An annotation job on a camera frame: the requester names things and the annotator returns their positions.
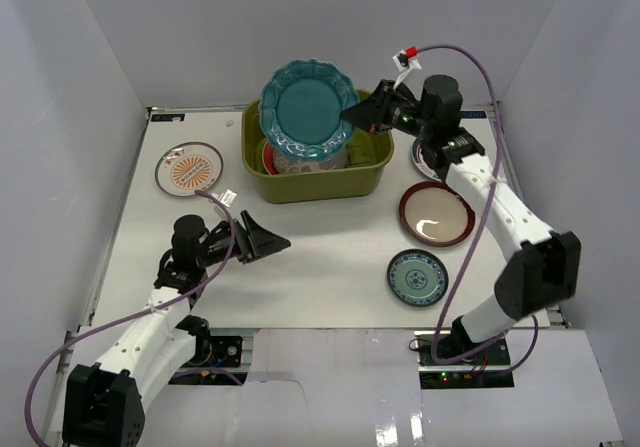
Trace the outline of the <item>teal scalloped plate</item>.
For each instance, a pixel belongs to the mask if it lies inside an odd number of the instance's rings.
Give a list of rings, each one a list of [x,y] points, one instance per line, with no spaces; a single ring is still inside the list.
[[[260,128],[283,154],[321,162],[351,139],[354,125],[344,110],[360,102],[351,79],[335,65],[296,59],[274,71],[258,104]]]

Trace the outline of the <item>red and teal plate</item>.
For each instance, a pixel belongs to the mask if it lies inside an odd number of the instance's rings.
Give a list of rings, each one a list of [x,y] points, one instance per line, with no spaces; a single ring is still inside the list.
[[[264,170],[269,175],[278,174],[278,170],[276,169],[274,164],[273,155],[274,155],[273,146],[268,142],[265,142],[262,149],[261,158],[262,158],[262,164],[263,164]]]

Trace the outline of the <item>grey deer plate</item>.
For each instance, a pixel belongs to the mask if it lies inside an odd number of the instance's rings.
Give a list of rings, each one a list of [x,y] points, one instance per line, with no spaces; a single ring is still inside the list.
[[[348,163],[348,154],[342,149],[323,161],[312,161],[289,157],[275,150],[272,160],[279,174],[312,173],[344,168]]]

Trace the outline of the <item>orange sunburst plate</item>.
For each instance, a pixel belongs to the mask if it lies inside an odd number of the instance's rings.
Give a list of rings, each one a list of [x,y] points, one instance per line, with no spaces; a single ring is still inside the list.
[[[220,180],[224,160],[217,148],[204,142],[186,142],[165,152],[158,160],[154,178],[159,189],[176,198],[209,191]]]

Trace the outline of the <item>dark red rimmed plate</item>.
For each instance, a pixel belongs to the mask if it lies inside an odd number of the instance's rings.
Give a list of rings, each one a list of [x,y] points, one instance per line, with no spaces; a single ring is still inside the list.
[[[399,201],[398,212],[410,235],[434,247],[463,242],[475,226],[473,209],[439,182],[424,181],[409,187]]]

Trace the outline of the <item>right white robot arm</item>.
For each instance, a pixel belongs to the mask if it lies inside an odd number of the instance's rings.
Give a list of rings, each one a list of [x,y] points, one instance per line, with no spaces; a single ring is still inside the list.
[[[447,75],[426,78],[419,97],[383,80],[341,117],[371,133],[397,129],[419,140],[427,165],[480,214],[479,227],[498,243],[506,265],[492,294],[431,343],[435,362],[472,366],[516,323],[575,295],[581,242],[538,218],[499,180],[498,160],[461,125],[462,104],[458,82]]]

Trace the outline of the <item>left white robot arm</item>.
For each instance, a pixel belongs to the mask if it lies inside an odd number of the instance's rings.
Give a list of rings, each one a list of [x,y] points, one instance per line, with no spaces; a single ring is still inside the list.
[[[63,441],[75,446],[137,445],[146,411],[158,393],[180,368],[202,365],[211,356],[209,324],[191,313],[208,267],[230,259],[249,264],[290,245],[248,212],[213,229],[197,215],[176,220],[144,316],[130,323],[93,364],[78,364],[69,374]]]

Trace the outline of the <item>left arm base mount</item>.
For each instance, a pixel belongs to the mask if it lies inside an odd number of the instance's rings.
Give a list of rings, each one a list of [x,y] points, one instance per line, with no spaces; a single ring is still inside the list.
[[[226,374],[212,372],[211,370],[203,370],[196,374],[185,376],[183,381],[188,385],[243,385],[247,378],[248,369],[243,364],[243,344],[244,339],[241,336],[213,336],[210,356],[204,363],[200,364],[200,367],[226,370],[238,382]]]

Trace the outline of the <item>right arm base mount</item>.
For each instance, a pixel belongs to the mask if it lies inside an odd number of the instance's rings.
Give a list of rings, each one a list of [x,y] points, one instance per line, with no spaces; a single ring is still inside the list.
[[[432,333],[416,334],[408,349],[417,355],[420,388],[427,390],[469,390],[514,388],[511,366],[504,339],[488,349],[455,363],[438,364],[431,355]]]

